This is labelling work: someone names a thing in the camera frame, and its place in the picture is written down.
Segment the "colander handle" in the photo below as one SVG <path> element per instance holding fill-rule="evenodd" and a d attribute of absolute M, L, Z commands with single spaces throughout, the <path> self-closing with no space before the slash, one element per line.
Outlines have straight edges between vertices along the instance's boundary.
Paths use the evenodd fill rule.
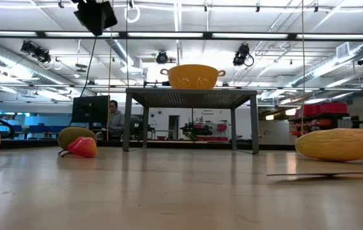
<path fill-rule="evenodd" d="M 169 70 L 161 69 L 160 74 L 168 75 L 169 74 Z"/>
<path fill-rule="evenodd" d="M 226 75 L 226 71 L 225 70 L 220 70 L 219 71 L 219 77 L 223 77 Z"/>

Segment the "black monitor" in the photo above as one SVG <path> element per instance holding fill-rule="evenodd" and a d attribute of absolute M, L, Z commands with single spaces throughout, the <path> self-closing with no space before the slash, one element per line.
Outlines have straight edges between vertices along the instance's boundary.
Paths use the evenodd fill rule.
<path fill-rule="evenodd" d="M 109 96 L 86 96 L 74 98 L 72 106 L 73 123 L 92 123 L 107 122 Z"/>

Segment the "man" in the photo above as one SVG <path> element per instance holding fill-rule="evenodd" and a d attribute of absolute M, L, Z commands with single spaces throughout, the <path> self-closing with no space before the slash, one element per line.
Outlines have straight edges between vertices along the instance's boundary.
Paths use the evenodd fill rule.
<path fill-rule="evenodd" d="M 121 111 L 118 110 L 118 102 L 111 100 L 109 102 L 109 131 L 112 135 L 121 135 L 123 126 L 125 125 L 125 117 Z"/>

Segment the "yellow colander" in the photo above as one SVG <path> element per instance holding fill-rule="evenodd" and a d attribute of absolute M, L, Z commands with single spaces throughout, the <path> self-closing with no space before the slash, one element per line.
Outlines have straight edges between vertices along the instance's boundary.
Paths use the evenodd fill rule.
<path fill-rule="evenodd" d="M 224 70 L 206 65 L 180 65 L 160 73 L 169 77 L 173 89 L 213 89 L 217 78 L 226 75 Z"/>

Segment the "metal table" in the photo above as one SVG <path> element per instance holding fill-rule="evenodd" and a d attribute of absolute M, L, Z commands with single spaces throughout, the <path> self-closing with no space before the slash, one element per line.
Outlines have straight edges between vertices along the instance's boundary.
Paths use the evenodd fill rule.
<path fill-rule="evenodd" d="M 132 99 L 143 106 L 143 147 L 148 145 L 149 108 L 230 109 L 231 143 L 237 150 L 235 109 L 251 101 L 252 153 L 259 151 L 257 91 L 243 89 L 146 89 L 127 88 L 123 151 L 129 151 Z"/>

